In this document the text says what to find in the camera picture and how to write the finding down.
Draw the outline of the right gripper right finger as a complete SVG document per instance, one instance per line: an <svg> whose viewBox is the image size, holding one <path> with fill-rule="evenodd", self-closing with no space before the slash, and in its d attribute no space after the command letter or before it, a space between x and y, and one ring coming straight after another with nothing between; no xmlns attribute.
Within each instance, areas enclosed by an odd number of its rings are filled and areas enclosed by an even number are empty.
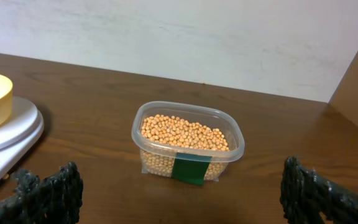
<svg viewBox="0 0 358 224"><path fill-rule="evenodd" d="M290 224L358 224L358 195L286 158L280 185L280 203Z"/></svg>

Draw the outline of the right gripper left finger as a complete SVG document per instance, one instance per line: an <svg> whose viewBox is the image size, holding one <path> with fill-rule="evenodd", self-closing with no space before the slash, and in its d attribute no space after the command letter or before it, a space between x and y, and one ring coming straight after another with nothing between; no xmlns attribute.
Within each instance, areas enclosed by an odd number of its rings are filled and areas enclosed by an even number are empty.
<svg viewBox="0 0 358 224"><path fill-rule="evenodd" d="M27 169L19 169L11 177L17 186L14 195L0 201L0 224L79 222L83 180L74 162L44 179Z"/></svg>

